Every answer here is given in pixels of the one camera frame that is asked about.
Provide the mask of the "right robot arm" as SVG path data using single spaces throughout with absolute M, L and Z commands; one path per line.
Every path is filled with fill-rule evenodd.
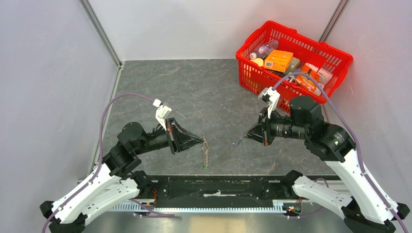
M 393 222 L 410 212 L 407 205 L 391 199 L 367 174 L 349 133 L 339 125 L 325 122 L 320 104 L 311 97 L 292 99 L 289 116 L 263 108 L 257 123 L 245 136 L 266 146 L 276 137 L 302 139 L 305 147 L 339 176 L 349 194 L 320 185 L 295 170 L 282 178 L 281 194 L 321 205 L 338 215 L 354 233 L 393 233 Z

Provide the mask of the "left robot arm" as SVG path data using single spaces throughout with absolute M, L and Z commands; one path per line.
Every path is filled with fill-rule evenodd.
M 136 197 L 149 197 L 153 183 L 143 170 L 136 170 L 141 164 L 138 155 L 163 148 L 175 154 L 203 143 L 200 136 L 182 128 L 173 117 L 149 133 L 138 122 L 127 123 L 117 138 L 117 144 L 85 180 L 59 200 L 40 205 L 47 219 L 43 229 L 81 233 L 114 206 Z

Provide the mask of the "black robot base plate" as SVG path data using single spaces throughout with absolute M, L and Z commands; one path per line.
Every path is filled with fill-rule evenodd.
M 287 176 L 149 175 L 137 195 L 156 207 L 270 207 L 273 200 L 297 201 Z

